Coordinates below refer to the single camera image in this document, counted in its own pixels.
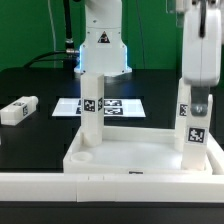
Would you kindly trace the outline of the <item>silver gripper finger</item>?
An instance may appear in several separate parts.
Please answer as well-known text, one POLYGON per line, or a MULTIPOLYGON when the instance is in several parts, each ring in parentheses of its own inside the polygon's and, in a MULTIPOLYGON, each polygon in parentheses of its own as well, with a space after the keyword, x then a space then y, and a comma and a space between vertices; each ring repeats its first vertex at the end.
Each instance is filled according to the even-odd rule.
POLYGON ((191 87, 191 114, 195 117, 205 117, 208 112, 209 87, 191 87))

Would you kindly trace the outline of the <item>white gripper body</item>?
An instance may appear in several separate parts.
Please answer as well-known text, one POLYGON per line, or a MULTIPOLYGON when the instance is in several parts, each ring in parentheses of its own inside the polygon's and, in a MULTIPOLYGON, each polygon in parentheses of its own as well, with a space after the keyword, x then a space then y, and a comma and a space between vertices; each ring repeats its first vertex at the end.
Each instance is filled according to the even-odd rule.
POLYGON ((182 78, 191 86, 216 86, 220 79, 221 10, 198 3, 186 13, 183 29, 182 78))

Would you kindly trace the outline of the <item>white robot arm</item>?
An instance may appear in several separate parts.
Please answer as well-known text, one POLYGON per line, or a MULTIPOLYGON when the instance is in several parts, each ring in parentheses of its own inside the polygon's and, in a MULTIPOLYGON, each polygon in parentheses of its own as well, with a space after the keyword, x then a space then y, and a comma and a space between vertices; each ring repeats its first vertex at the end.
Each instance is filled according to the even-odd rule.
MULTIPOLYGON (((77 73, 128 73, 127 47, 121 39, 122 0, 85 2, 86 36, 77 73)), ((191 87, 190 112, 208 113, 209 89, 219 83, 224 43, 224 0, 166 0, 169 13, 183 16, 182 80, 191 87)))

